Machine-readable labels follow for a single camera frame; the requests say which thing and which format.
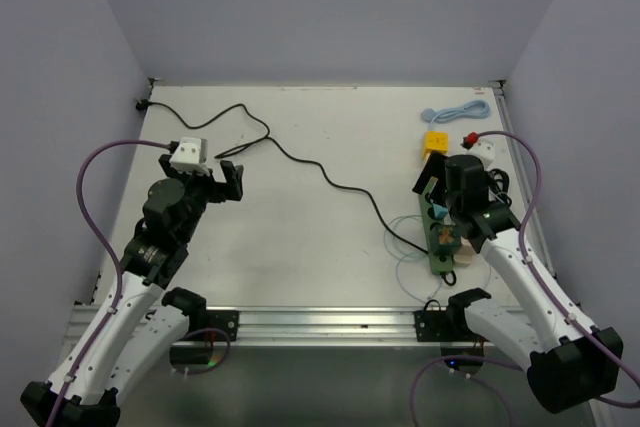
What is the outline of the yellow cube socket adapter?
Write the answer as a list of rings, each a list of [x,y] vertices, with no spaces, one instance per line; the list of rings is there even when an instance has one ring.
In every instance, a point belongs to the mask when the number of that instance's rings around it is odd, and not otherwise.
[[[428,131],[424,134],[421,145],[421,160],[426,162],[432,153],[446,154],[449,149],[449,138],[446,132]]]

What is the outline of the teal charger plug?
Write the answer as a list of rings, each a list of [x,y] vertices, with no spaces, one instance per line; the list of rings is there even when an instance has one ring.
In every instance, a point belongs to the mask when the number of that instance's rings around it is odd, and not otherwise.
[[[444,220],[449,213],[448,208],[446,206],[442,206],[435,203],[431,204],[431,211],[432,211],[432,213],[430,214],[431,218],[438,221]]]

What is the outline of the green power strip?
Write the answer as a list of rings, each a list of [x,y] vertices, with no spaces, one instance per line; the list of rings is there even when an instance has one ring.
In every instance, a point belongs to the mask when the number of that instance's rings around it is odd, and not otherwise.
[[[437,179],[431,177],[419,195],[428,262],[434,276],[439,277],[447,286],[454,286],[457,282],[454,254],[461,247],[461,239],[456,227],[445,223],[448,211],[431,200],[430,195],[436,186]]]

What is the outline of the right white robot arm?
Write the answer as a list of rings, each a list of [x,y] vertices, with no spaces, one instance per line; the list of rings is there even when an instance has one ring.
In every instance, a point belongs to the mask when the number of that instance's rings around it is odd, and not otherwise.
[[[614,390],[623,341],[601,329],[564,293],[524,236],[511,208],[490,197],[491,178],[473,155],[428,155],[413,187],[428,207],[427,232],[441,246],[447,232],[466,239],[504,281],[527,316],[521,321],[482,288],[449,298],[441,325],[457,339],[481,337],[524,371],[551,413]]]

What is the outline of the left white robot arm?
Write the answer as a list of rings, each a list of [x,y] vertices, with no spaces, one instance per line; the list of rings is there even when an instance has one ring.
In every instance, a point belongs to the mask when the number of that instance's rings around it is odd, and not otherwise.
[[[205,298],[169,284],[206,207],[242,199],[244,169],[223,160],[218,182],[204,165],[181,172],[167,154],[159,163],[165,176],[148,190],[104,303],[61,365],[21,395],[39,426],[114,426],[125,396],[173,343],[232,340],[212,325]]]

